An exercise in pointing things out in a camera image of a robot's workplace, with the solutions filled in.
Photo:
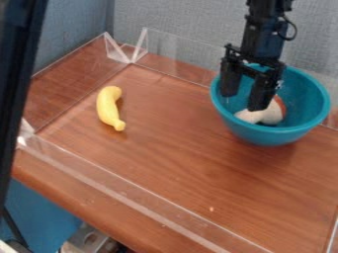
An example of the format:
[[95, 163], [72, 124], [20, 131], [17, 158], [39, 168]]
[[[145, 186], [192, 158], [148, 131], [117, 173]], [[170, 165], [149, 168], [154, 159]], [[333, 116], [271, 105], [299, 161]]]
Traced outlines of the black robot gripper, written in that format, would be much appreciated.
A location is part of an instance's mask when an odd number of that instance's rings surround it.
[[248, 110], [262, 111], [270, 105], [279, 87], [280, 77], [274, 70], [282, 69], [280, 55], [287, 24], [278, 16], [246, 16], [242, 44], [226, 44], [226, 55], [220, 64], [220, 94], [232, 97], [238, 94], [243, 74], [243, 61], [268, 67], [254, 82], [248, 98]]

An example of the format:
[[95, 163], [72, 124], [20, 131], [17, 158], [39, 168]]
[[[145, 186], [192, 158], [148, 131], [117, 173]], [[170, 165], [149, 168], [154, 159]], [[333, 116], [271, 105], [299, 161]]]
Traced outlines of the dark blurred foreground arm link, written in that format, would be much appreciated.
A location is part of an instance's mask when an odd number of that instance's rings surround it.
[[49, 0], [0, 0], [0, 212]]

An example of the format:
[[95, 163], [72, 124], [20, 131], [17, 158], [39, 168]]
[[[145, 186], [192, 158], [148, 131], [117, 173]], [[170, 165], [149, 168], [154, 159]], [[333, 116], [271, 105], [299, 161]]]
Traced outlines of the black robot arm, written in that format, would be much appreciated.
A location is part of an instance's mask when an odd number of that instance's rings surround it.
[[242, 77], [254, 79], [247, 110], [264, 110], [276, 94], [286, 69], [280, 61], [287, 26], [295, 24], [284, 15], [291, 10], [292, 0], [247, 0], [248, 14], [242, 44], [224, 45], [226, 53], [220, 62], [220, 94], [232, 97], [238, 94]]

